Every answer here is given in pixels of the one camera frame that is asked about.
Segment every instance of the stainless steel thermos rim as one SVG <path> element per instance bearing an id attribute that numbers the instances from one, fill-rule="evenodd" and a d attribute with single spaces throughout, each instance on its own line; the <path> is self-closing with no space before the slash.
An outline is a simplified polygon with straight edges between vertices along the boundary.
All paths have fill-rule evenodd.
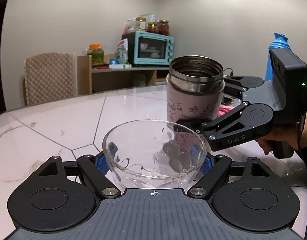
<path id="1" fill-rule="evenodd" d="M 183 56 L 170 63 L 167 82 L 192 93 L 210 94 L 223 90 L 223 67 L 203 56 Z"/>

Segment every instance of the human hand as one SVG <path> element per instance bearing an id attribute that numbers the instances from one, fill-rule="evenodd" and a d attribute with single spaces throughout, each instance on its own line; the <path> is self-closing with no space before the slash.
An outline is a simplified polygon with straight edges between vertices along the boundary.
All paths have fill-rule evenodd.
<path id="1" fill-rule="evenodd" d="M 287 143 L 294 149 L 298 150 L 298 123 L 281 124 L 273 127 L 272 131 L 267 135 L 256 139 L 255 141 L 263 149 L 267 155 L 273 151 L 270 141 L 287 141 Z M 301 148 L 307 147 L 307 116 L 304 129 L 301 135 Z"/>

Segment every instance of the glass bowl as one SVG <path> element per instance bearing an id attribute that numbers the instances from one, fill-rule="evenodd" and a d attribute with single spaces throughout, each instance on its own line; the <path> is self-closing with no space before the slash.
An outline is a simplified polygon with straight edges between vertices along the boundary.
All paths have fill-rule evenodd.
<path id="1" fill-rule="evenodd" d="M 138 120 L 112 128 L 102 149 L 115 185 L 126 188 L 184 188 L 203 164 L 205 143 L 194 131 L 172 122 Z"/>

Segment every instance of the oven glass window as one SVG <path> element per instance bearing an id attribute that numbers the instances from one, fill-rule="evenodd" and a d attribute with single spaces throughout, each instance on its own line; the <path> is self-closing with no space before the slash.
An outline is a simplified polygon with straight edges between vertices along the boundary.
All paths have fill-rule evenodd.
<path id="1" fill-rule="evenodd" d="M 138 57 L 139 58 L 166 58 L 167 41 L 139 38 Z"/>

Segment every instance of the chair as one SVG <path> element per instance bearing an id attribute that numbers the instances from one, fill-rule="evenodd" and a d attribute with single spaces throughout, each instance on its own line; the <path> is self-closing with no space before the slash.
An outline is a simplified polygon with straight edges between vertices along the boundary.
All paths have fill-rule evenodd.
<path id="1" fill-rule="evenodd" d="M 76 96 L 74 54 L 52 52 L 27 58 L 25 87 L 27 105 Z"/>

